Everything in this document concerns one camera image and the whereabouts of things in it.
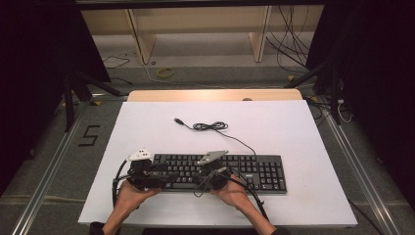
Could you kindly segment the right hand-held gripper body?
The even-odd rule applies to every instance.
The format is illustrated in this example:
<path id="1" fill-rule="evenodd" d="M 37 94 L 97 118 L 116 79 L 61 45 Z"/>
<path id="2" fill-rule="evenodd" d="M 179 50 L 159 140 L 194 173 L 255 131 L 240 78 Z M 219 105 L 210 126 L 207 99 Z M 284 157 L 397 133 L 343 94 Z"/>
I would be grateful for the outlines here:
<path id="1" fill-rule="evenodd" d="M 206 177 L 205 180 L 200 182 L 202 185 L 209 189 L 219 190 L 227 184 L 230 178 L 230 170 L 221 161 L 221 158 L 225 157 L 227 153 L 227 150 L 208 152 L 197 161 L 197 166 L 202 167 L 198 175 Z"/>

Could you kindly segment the person's right hand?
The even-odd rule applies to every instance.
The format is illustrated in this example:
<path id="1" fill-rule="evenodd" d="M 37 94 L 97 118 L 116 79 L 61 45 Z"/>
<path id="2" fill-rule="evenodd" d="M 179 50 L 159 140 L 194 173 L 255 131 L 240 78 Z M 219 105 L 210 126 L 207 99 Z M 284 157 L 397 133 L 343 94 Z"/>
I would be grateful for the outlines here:
<path id="1" fill-rule="evenodd" d="M 226 205 L 234 207 L 240 212 L 244 212 L 247 208 L 253 206 L 245 188 L 239 184 L 240 179 L 235 175 L 231 175 L 231 179 L 227 184 L 219 190 L 211 190 L 212 195 L 217 196 Z"/>

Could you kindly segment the white board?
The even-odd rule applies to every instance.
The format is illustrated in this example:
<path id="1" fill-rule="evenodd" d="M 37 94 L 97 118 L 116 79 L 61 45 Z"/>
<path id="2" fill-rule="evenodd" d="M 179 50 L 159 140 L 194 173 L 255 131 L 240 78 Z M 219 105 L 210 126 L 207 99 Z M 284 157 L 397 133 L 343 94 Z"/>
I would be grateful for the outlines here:
<path id="1" fill-rule="evenodd" d="M 296 101 L 126 102 L 91 186 L 80 222 L 104 221 L 113 209 L 120 164 L 145 148 L 153 154 L 279 155 L 288 192 L 263 195 L 271 223 L 351 227 L 347 202 L 308 105 Z"/>

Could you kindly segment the black metal stand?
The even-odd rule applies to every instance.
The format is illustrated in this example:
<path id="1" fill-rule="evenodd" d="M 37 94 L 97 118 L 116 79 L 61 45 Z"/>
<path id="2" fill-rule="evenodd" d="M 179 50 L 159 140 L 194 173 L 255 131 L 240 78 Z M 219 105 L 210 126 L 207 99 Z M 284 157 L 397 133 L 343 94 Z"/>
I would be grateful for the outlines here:
<path id="1" fill-rule="evenodd" d="M 101 88 L 116 97 L 124 96 L 124 93 L 120 92 L 119 90 L 116 90 L 104 82 L 99 81 L 98 79 L 81 71 L 69 73 L 64 78 L 63 83 L 67 117 L 66 131 L 71 129 L 75 120 L 72 94 L 75 94 L 77 98 L 82 102 L 90 101 L 92 98 L 92 93 L 87 87 L 88 84 L 92 84 L 98 88 Z"/>
<path id="2" fill-rule="evenodd" d="M 326 59 L 300 78 L 290 82 L 286 85 L 286 88 L 298 87 L 313 77 L 317 78 L 317 81 L 313 86 L 313 90 L 316 94 L 322 94 L 327 90 L 330 91 L 330 115 L 336 124 L 340 124 L 341 120 L 338 111 L 340 79 L 337 76 L 335 61 L 333 59 Z"/>

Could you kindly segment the wooden shelf frame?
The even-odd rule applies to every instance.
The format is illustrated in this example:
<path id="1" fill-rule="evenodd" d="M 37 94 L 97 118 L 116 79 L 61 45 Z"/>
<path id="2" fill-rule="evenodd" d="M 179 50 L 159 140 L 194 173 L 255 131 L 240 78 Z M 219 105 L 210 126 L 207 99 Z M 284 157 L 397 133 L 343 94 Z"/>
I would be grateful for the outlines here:
<path id="1" fill-rule="evenodd" d="M 265 34 L 282 32 L 292 23 L 295 32 L 312 32 L 324 7 L 305 3 L 287 6 L 196 7 L 159 9 L 83 10 L 93 35 L 130 35 L 139 61 L 147 64 L 159 34 L 246 32 L 254 60 L 262 61 Z"/>

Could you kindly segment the wooden table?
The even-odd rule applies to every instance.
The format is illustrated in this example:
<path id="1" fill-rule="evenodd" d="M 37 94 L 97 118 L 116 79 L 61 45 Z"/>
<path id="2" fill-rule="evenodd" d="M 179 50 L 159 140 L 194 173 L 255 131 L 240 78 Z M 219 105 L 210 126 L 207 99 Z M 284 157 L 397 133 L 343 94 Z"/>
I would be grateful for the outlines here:
<path id="1" fill-rule="evenodd" d="M 210 102 L 301 100 L 297 89 L 135 90 L 128 102 Z"/>

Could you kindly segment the metal floor rail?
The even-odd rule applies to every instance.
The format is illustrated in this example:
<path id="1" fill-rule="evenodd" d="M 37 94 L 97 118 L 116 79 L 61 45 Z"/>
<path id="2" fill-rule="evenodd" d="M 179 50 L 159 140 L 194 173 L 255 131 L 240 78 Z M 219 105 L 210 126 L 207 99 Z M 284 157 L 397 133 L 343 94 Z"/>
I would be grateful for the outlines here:
<path id="1" fill-rule="evenodd" d="M 53 180 L 63 162 L 63 159 L 68 152 L 69 145 L 73 139 L 75 132 L 79 127 L 79 123 L 88 108 L 87 102 L 81 102 L 76 110 L 74 121 L 68 131 L 66 131 L 55 151 L 47 168 L 43 171 L 40 181 L 36 184 L 34 192 L 24 197 L 22 195 L 14 196 L 13 202 L 16 204 L 23 204 L 23 212 L 14 226 L 12 235 L 27 235 L 34 219 L 36 218 L 42 202 L 44 201 Z"/>
<path id="2" fill-rule="evenodd" d="M 339 112 L 339 107 L 340 105 L 334 99 L 331 99 L 330 114 L 328 117 L 329 126 L 346 157 L 360 189 L 362 190 L 369 206 L 379 222 L 382 229 L 381 233 L 383 235 L 401 235 L 397 223 L 392 218 L 392 213 L 380 193 L 375 188 L 369 174 L 360 162 L 341 127 L 341 113 Z"/>

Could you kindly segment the black keyboard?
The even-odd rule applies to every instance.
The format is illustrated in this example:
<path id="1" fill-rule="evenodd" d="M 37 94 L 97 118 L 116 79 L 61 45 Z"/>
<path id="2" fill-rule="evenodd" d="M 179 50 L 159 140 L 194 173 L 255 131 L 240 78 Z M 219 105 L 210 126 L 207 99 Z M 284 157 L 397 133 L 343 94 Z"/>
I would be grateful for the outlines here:
<path id="1" fill-rule="evenodd" d="M 179 174 L 175 182 L 164 186 L 164 190 L 167 192 L 209 190 L 200 182 L 189 182 L 191 176 L 198 175 L 198 172 L 192 171 L 192 166 L 197 166 L 197 161 L 202 157 L 202 155 L 155 154 L 155 164 L 168 164 L 168 170 L 162 171 L 160 176 Z M 285 172 L 280 156 L 226 155 L 221 158 L 221 161 L 229 168 L 230 174 L 237 175 L 245 185 L 254 189 L 258 194 L 287 193 Z"/>

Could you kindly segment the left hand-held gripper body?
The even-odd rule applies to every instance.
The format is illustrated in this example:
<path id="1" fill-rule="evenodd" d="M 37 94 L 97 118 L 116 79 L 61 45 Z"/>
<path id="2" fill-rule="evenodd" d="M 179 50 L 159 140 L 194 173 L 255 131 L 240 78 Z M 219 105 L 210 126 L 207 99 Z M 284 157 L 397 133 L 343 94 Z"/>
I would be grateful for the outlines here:
<path id="1" fill-rule="evenodd" d="M 162 188 L 162 180 L 152 175 L 152 172 L 155 170 L 155 165 L 152 162 L 152 156 L 148 150 L 140 149 L 130 155 L 127 160 L 130 162 L 130 168 L 127 172 L 129 178 L 127 181 L 131 185 L 140 191 Z"/>

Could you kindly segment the person's left hand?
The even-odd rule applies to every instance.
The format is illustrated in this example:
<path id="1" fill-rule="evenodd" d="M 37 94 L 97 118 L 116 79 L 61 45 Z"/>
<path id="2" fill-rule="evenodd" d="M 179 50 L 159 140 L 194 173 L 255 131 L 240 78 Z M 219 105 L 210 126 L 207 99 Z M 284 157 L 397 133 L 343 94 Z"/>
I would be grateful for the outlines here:
<path id="1" fill-rule="evenodd" d="M 161 188 L 140 191 L 128 181 L 123 181 L 115 202 L 115 210 L 123 214 L 130 214 L 137 210 L 147 199 L 157 195 Z"/>

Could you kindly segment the black curtain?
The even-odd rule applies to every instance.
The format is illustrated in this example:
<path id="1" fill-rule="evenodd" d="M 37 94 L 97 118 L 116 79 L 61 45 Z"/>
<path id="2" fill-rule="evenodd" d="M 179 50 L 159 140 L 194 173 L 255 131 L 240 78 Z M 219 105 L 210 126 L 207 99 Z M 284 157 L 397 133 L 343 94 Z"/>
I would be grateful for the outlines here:
<path id="1" fill-rule="evenodd" d="M 415 210 L 415 0 L 325 0 L 306 66 L 323 62 L 354 10 L 336 71 L 354 116 Z"/>
<path id="2" fill-rule="evenodd" d="M 0 0 L 0 195 L 60 104 L 71 69 L 110 80 L 75 0 Z"/>

